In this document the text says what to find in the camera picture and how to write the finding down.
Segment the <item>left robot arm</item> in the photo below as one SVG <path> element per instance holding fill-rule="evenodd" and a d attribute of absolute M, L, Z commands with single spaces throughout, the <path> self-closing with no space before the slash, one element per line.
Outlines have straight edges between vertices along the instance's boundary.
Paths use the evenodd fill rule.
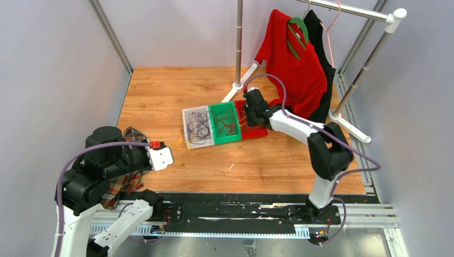
<path fill-rule="evenodd" d="M 160 171 L 174 162 L 163 141 L 134 134 L 126 140 L 114 126 L 95 129 L 86 147 L 63 166 L 56 185 L 57 228 L 53 256 L 113 256 L 144 221 L 168 225 L 163 197 L 142 191 L 131 207 L 98 235 L 89 235 L 95 213 L 112 180 L 140 171 Z"/>

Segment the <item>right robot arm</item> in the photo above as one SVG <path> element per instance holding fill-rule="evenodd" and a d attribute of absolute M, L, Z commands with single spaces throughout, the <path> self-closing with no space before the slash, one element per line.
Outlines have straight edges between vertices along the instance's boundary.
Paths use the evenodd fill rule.
<path fill-rule="evenodd" d="M 306 216 L 313 223 L 327 217 L 335 184 L 346 174 L 354 154 L 339 125 L 300 118 L 281 105 L 270 106 L 256 87 L 244 93 L 246 119 L 250 126 L 286 134 L 308 147 L 315 183 L 306 201 Z"/>

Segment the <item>red plastic bin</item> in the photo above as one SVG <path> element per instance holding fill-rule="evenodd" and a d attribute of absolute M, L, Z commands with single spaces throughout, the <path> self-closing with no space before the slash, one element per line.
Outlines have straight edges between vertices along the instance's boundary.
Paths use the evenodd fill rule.
<path fill-rule="evenodd" d="M 259 126 L 251 127 L 248 125 L 244 109 L 245 103 L 246 103 L 245 100 L 234 101 L 240 125 L 241 139 L 247 140 L 267 136 L 268 130 L 266 128 Z"/>

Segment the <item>plaid flannel shirt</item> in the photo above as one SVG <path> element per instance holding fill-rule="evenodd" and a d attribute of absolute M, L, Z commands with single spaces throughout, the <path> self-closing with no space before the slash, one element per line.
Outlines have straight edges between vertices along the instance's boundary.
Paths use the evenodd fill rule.
<path fill-rule="evenodd" d="M 148 140 L 148 137 L 145 134 L 133 127 L 128 127 L 123 131 L 123 138 L 126 141 L 133 142 L 146 142 Z M 137 170 L 128 175 L 123 175 L 111 180 L 108 192 L 104 194 L 101 199 L 101 205 L 103 206 L 103 208 L 109 210 L 116 209 L 120 193 L 132 193 L 142 188 L 144 186 L 142 177 L 148 172 L 150 172 L 150 169 Z"/>

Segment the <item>green plastic bin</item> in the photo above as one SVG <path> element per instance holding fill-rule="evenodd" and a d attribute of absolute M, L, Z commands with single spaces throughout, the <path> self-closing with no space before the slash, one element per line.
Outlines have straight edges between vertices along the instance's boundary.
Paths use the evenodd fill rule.
<path fill-rule="evenodd" d="M 211 104 L 208 106 L 208 110 L 216 145 L 241 140 L 240 125 L 234 102 Z"/>

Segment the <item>white plastic bin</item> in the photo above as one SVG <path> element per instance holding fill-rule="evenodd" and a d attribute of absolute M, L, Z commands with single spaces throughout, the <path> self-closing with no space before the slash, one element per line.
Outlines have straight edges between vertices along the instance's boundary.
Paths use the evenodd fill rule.
<path fill-rule="evenodd" d="M 189 149 L 213 146 L 213 126 L 207 105 L 183 109 L 183 128 Z"/>

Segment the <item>red shirt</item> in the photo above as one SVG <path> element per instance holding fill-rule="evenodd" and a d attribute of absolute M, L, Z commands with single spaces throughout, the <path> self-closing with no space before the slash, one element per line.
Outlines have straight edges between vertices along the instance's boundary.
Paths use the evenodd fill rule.
<path fill-rule="evenodd" d="M 322 106 L 322 97 L 329 88 L 327 78 L 311 43 L 305 59 L 295 59 L 286 51 L 289 19 L 278 9 L 271 11 L 255 61 L 265 65 L 269 80 L 277 88 L 278 98 L 270 105 L 284 104 L 295 115 L 323 123 L 327 119 Z"/>

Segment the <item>green clothes hanger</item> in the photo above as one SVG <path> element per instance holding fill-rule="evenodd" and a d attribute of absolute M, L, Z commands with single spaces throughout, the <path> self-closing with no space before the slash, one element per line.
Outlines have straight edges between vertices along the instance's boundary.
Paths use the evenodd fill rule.
<path fill-rule="evenodd" d="M 286 26 L 288 32 L 288 35 L 286 35 L 286 51 L 291 53 L 295 59 L 305 59 L 310 43 L 305 22 L 299 17 L 293 17 L 286 22 Z"/>

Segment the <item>black shirt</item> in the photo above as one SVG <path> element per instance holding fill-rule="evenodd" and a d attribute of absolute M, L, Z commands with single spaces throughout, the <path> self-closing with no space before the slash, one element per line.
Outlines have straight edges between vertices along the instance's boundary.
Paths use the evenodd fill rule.
<path fill-rule="evenodd" d="M 272 104 L 285 108 L 302 118 L 324 123 L 332 97 L 335 69 L 329 63 L 323 46 L 323 28 L 314 11 L 304 18 L 308 30 L 308 44 L 296 38 L 295 24 L 288 24 L 290 16 L 274 9 L 271 21 L 271 54 L 266 71 L 277 87 L 279 97 Z"/>

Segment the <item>pink clothes hanger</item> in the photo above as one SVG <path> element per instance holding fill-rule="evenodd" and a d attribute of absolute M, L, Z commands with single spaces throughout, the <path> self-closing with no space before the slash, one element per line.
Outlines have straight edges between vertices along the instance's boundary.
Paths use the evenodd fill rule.
<path fill-rule="evenodd" d="M 330 25 L 328 27 L 325 27 L 324 24 L 322 22 L 320 22 L 320 25 L 322 26 L 322 29 L 326 32 L 327 42 L 328 42 L 328 49 L 329 49 L 329 53 L 330 53 L 331 67 L 332 68 L 335 68 L 335 62 L 334 62 L 334 55 L 333 55 L 333 50 L 332 50 L 332 43 L 331 43 L 330 33 L 331 33 L 332 26 L 334 25 L 334 23 L 338 19 L 339 15 L 341 13 L 341 10 L 342 10 L 341 2 L 340 1 L 335 1 L 335 3 L 337 3 L 337 5 L 338 5 L 337 14 L 334 17 L 334 19 L 332 20 L 332 22 L 330 23 Z"/>

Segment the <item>metal clothes rack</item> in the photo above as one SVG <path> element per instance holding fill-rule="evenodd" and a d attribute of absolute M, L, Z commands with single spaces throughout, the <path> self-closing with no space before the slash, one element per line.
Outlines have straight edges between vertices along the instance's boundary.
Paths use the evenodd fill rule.
<path fill-rule="evenodd" d="M 341 127 L 345 128 L 350 135 L 354 136 L 360 142 L 363 143 L 370 143 L 371 137 L 360 131 L 355 125 L 348 122 L 344 119 L 341 115 L 341 111 L 348 103 L 352 93 L 358 87 L 358 84 L 366 71 L 369 69 L 372 61 L 382 49 L 383 45 L 387 41 L 387 39 L 397 30 L 400 23 L 406 18 L 407 10 L 404 8 L 398 8 L 394 10 L 393 13 L 384 14 L 380 11 L 383 10 L 387 1 L 377 1 L 373 10 L 366 10 L 359 7 L 344 5 L 340 3 L 335 3 L 332 1 L 306 1 L 308 6 L 315 5 L 320 6 L 329 10 L 336 10 L 338 13 L 348 13 L 359 17 L 367 18 L 368 21 L 365 23 L 364 27 L 361 30 L 361 33 L 358 35 L 355 43 L 353 44 L 350 52 L 347 55 L 347 59 L 345 60 L 344 64 L 342 65 L 342 69 L 339 72 L 340 76 L 343 76 L 345 68 L 349 65 L 349 60 L 352 59 L 355 53 L 358 51 L 359 47 L 361 46 L 362 42 L 364 41 L 365 37 L 367 36 L 370 29 L 376 21 L 381 21 L 385 23 L 387 26 L 384 29 L 382 36 L 380 37 L 379 41 L 375 45 L 374 49 L 364 62 L 362 68 L 354 78 L 351 85 L 346 90 L 345 94 L 343 95 L 342 99 L 340 100 L 337 108 L 335 110 L 331 110 L 329 112 L 329 119 L 333 122 L 338 123 Z M 252 74 L 257 70 L 258 63 L 254 63 L 250 66 L 245 74 L 241 73 L 241 57 L 242 57 L 242 35 L 243 35 L 243 1 L 237 1 L 237 17 L 236 17 L 236 68 L 235 68 L 235 80 L 232 84 L 231 90 L 227 93 L 227 95 L 223 98 L 222 102 L 229 102 L 233 99 L 233 97 L 238 94 L 247 79 L 249 79 Z"/>

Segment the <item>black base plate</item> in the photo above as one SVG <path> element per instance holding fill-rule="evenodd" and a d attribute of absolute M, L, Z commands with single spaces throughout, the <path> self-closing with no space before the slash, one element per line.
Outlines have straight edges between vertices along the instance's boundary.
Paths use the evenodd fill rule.
<path fill-rule="evenodd" d="M 308 194 L 160 193 L 150 222 L 168 232 L 291 234 L 295 225 L 325 230 L 340 225 L 337 206 L 309 205 Z"/>

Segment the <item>aluminium frame rail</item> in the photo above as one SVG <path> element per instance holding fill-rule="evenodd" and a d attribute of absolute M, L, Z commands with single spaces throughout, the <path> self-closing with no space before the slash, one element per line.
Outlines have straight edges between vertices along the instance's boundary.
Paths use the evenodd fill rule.
<path fill-rule="evenodd" d="M 98 0 L 88 0 L 89 4 L 91 5 L 91 8 L 96 15 L 100 25 L 102 26 L 104 32 L 106 33 L 106 36 L 108 37 L 110 43 L 113 46 L 114 51 L 116 52 L 122 66 L 124 67 L 125 71 L 129 74 L 129 76 L 132 75 L 133 73 L 133 67 L 123 49 L 121 46 L 121 43 L 112 27 L 112 25 L 109 22 L 109 19 L 100 3 Z"/>

